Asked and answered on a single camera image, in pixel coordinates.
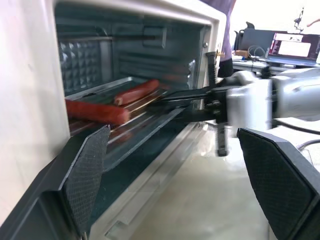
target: toaster oven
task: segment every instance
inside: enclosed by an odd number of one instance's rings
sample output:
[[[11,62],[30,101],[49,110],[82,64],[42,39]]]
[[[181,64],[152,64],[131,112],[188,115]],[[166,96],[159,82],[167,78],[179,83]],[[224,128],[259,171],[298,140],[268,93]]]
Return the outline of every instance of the toaster oven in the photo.
[[[1,6],[0,235],[128,239],[204,133],[201,122],[175,120],[183,108],[146,107],[208,85],[205,53],[221,51],[226,16],[198,0]],[[65,99],[112,104],[117,93],[150,79],[160,87],[125,106],[126,124],[68,118]],[[32,233],[36,222],[42,225]]]

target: laptop screen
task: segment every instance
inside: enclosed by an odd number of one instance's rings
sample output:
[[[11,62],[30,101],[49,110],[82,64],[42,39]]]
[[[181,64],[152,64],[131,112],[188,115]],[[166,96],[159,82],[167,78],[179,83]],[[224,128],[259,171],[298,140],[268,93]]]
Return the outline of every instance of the laptop screen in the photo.
[[[319,63],[319,51],[319,35],[275,33],[268,55]]]

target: textured metal panel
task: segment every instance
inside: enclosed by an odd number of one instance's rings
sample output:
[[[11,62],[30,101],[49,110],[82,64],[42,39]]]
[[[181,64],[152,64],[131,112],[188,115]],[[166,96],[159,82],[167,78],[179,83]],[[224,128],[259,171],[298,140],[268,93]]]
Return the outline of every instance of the textured metal panel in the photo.
[[[59,54],[66,96],[103,84],[98,41],[60,41]]]

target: hot dog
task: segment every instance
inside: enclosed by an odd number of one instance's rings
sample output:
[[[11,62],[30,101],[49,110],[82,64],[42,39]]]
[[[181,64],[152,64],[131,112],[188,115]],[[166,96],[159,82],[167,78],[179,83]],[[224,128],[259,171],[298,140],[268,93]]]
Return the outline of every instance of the hot dog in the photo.
[[[69,117],[90,120],[102,124],[122,125],[129,121],[127,109],[104,104],[93,104],[83,101],[65,100]]]
[[[127,91],[123,91],[117,94],[114,97],[114,104],[117,106],[121,106],[121,105],[132,103],[152,93],[158,87],[159,87],[159,81],[157,79],[151,79]]]

